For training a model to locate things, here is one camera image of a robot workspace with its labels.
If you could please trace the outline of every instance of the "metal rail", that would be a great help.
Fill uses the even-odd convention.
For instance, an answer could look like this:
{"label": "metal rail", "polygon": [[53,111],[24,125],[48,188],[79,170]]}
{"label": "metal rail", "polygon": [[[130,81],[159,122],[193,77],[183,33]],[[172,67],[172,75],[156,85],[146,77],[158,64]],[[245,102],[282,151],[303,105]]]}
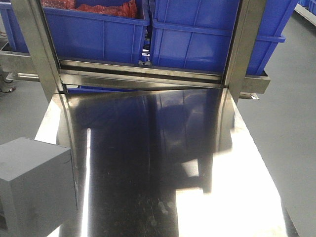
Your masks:
{"label": "metal rail", "polygon": [[[103,86],[137,90],[170,90],[188,88],[225,88],[222,75],[212,72],[166,69],[163,67],[136,66],[130,64],[105,63],[101,61],[59,60],[62,83],[71,85]],[[11,52],[6,45],[0,51],[3,71],[13,72],[13,80],[39,81],[32,58],[26,53]],[[250,76],[242,81],[242,92],[263,94],[270,78]]]}

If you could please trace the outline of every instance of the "gray floor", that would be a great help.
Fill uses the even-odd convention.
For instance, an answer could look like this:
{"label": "gray floor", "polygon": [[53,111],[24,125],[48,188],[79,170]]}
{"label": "gray floor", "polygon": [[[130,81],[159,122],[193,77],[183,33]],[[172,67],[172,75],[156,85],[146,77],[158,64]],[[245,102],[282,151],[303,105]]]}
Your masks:
{"label": "gray floor", "polygon": [[14,86],[14,92],[0,93],[0,144],[35,138],[48,106],[39,82],[18,81]]}
{"label": "gray floor", "polygon": [[[295,167],[316,170],[309,165],[316,150],[316,27],[295,13],[283,33],[287,41],[266,67],[272,79],[266,94],[260,101],[240,100],[238,108],[277,187],[287,195],[284,183],[304,181],[297,179]],[[34,138],[47,107],[39,83],[17,82],[16,88],[0,94],[0,144]],[[314,182],[308,188],[316,190]]]}
{"label": "gray floor", "polygon": [[316,27],[296,13],[260,101],[238,108],[302,237],[316,233]]}

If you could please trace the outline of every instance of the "shelf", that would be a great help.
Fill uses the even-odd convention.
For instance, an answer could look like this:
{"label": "shelf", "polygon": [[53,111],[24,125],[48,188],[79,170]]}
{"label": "shelf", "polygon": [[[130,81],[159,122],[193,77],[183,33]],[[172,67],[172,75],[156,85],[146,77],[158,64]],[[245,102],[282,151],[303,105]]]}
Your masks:
{"label": "shelf", "polygon": [[314,26],[316,26],[316,16],[308,11],[306,8],[302,7],[301,5],[297,4],[295,7],[295,11],[311,22]]}

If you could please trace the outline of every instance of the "plastic crate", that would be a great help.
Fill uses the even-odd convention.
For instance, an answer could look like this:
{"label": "plastic crate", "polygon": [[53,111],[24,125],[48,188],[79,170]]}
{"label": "plastic crate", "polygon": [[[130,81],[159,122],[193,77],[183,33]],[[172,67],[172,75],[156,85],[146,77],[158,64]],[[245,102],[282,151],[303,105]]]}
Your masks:
{"label": "plastic crate", "polygon": [[316,0],[311,0],[311,1],[310,1],[310,6],[309,6],[308,10],[309,10],[312,14],[316,15]]}
{"label": "plastic crate", "polygon": [[[127,0],[77,0],[120,5]],[[138,64],[149,25],[148,2],[136,0],[141,19],[45,7],[58,56]],[[28,52],[11,4],[0,2],[0,12],[13,51]]]}
{"label": "plastic crate", "polygon": [[[160,23],[153,19],[151,62],[155,66],[223,72],[232,33]],[[247,74],[260,75],[285,37],[258,36]]]}
{"label": "plastic crate", "polygon": [[301,6],[309,6],[310,0],[299,0],[298,4],[300,4]]}
{"label": "plastic crate", "polygon": [[[260,35],[280,36],[298,0],[267,0]],[[234,27],[239,0],[156,0],[154,18],[162,23],[221,30]]]}

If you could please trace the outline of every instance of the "gray plastic box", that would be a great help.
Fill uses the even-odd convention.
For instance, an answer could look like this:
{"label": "gray plastic box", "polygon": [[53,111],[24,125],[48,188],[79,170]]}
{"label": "gray plastic box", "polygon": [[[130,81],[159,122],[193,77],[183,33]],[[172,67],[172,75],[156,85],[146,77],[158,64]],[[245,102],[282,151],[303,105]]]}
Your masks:
{"label": "gray plastic box", "polygon": [[70,148],[19,138],[0,145],[0,236],[43,237],[77,211]]}

